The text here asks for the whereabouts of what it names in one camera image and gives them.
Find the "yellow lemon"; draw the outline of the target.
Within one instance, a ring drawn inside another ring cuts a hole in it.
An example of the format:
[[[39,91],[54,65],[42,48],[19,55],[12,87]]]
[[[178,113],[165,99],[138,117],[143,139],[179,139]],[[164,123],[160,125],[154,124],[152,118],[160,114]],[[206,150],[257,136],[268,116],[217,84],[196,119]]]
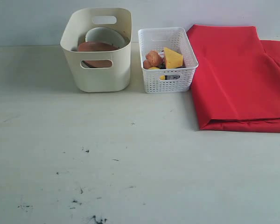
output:
[[[151,67],[151,68],[149,68],[149,70],[160,70],[160,68],[159,67]],[[162,75],[162,76],[159,76],[159,79],[160,80],[166,80],[166,77],[164,75]]]

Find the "blue white milk carton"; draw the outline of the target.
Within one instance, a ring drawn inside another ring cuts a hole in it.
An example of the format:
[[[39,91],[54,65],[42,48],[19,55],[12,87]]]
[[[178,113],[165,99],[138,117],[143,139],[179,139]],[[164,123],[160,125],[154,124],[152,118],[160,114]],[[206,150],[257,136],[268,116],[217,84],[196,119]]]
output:
[[[160,69],[165,69],[166,65],[165,62],[162,62],[162,64],[160,65]],[[179,75],[162,75],[160,76],[160,80],[177,80],[179,79],[180,76]]]

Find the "brown egg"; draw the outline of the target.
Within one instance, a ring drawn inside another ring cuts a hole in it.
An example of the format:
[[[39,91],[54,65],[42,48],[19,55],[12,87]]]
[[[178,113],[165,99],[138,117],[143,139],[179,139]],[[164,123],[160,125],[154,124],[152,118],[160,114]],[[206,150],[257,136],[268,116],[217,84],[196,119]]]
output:
[[[152,67],[151,63],[146,59],[143,61],[143,68],[148,70]]]

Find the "bread piece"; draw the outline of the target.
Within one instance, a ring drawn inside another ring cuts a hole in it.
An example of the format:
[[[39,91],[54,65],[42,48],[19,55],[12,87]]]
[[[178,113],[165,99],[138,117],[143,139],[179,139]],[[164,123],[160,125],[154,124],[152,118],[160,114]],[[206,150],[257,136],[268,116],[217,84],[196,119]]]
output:
[[[163,62],[163,58],[154,50],[149,51],[145,58],[151,63],[152,67],[160,67]]]

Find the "yellow cheese wedge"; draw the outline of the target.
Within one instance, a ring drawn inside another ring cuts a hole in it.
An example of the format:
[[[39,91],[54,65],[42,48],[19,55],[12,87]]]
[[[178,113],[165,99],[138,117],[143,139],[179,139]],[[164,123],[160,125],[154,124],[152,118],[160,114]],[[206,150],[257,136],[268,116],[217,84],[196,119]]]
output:
[[[166,69],[176,69],[183,66],[183,55],[169,48],[164,48],[164,62]]]

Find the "white ceramic bowl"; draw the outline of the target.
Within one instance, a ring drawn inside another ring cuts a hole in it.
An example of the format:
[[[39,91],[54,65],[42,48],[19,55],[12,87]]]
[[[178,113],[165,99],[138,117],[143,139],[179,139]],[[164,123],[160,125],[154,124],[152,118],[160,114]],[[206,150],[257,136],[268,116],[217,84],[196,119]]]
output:
[[[111,28],[96,27],[89,30],[85,35],[86,42],[102,42],[117,48],[126,46],[124,37]]]

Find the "brown wooden plate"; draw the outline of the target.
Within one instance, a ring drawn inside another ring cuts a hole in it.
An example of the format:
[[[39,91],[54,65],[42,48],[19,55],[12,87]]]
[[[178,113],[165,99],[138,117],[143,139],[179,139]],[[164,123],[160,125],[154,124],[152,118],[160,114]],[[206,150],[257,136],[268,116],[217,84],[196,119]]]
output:
[[[78,52],[101,52],[117,50],[117,47],[103,42],[83,42],[77,50]],[[82,66],[85,68],[109,68],[112,66],[110,60],[88,60],[82,61]]]

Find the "red tablecloth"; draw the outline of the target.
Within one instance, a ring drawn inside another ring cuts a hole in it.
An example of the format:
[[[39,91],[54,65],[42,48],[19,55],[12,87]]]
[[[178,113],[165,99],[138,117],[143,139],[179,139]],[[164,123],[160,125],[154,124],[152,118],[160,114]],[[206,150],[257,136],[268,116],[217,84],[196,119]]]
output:
[[[254,26],[194,25],[187,36],[199,128],[280,133],[280,41],[259,39]]]

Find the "white perforated plastic basket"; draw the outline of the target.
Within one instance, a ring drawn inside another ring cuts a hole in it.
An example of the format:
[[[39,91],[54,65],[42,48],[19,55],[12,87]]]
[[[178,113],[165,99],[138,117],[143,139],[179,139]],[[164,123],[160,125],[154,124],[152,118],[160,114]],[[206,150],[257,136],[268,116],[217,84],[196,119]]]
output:
[[[140,60],[146,93],[184,92],[190,88],[198,61],[184,28],[145,28],[138,31]],[[164,57],[164,48],[183,55],[183,66],[176,69],[146,70],[143,61],[146,54],[156,50]],[[162,75],[179,75],[177,80],[160,80]]]

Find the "cream plastic bin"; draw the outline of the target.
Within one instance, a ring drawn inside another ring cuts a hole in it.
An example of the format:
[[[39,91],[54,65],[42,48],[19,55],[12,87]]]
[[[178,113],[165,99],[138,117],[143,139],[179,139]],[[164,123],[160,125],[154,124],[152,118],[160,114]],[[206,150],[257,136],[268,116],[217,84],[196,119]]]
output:
[[[115,51],[79,52],[86,33],[97,27],[111,28],[128,42]],[[74,12],[63,32],[60,45],[76,86],[85,92],[112,92],[126,88],[131,70],[132,15],[124,8],[84,8]],[[109,68],[86,68],[81,62],[108,60]]]

